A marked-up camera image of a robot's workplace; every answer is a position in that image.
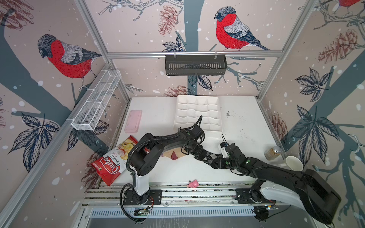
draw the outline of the pink pig figurine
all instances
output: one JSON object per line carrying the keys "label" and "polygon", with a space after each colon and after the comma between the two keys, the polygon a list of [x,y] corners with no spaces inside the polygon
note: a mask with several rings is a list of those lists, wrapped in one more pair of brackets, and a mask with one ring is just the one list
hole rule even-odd
{"label": "pink pig figurine", "polygon": [[199,186],[199,183],[197,180],[194,180],[193,182],[189,181],[188,188],[196,188]]}

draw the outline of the red chip bag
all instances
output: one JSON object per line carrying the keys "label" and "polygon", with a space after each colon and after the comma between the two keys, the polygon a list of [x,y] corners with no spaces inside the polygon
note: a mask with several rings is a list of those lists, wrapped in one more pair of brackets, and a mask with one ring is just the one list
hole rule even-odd
{"label": "red chip bag", "polygon": [[123,143],[92,163],[97,174],[108,186],[126,169],[128,153],[137,143],[135,138],[129,136]]}

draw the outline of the spice jar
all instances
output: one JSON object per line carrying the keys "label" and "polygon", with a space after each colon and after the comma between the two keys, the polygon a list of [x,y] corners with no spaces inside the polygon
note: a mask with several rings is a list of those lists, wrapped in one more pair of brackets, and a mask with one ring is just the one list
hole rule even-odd
{"label": "spice jar", "polygon": [[276,157],[278,157],[282,152],[282,149],[280,146],[274,146],[270,148],[268,151],[265,152],[265,157],[268,161],[274,160]]}

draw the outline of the black basket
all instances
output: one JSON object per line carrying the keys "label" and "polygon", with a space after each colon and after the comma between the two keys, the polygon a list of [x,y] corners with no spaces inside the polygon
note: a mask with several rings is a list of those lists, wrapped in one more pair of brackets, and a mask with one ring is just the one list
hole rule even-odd
{"label": "black basket", "polygon": [[227,69],[225,55],[167,55],[166,75],[224,75]]}

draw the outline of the pink plastic case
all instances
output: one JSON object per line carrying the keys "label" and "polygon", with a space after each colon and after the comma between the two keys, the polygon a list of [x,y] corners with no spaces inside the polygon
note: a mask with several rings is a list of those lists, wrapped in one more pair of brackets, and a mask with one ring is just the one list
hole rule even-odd
{"label": "pink plastic case", "polygon": [[139,123],[141,122],[142,110],[131,110],[128,116],[126,127],[124,128],[125,133],[136,133],[138,132]]}

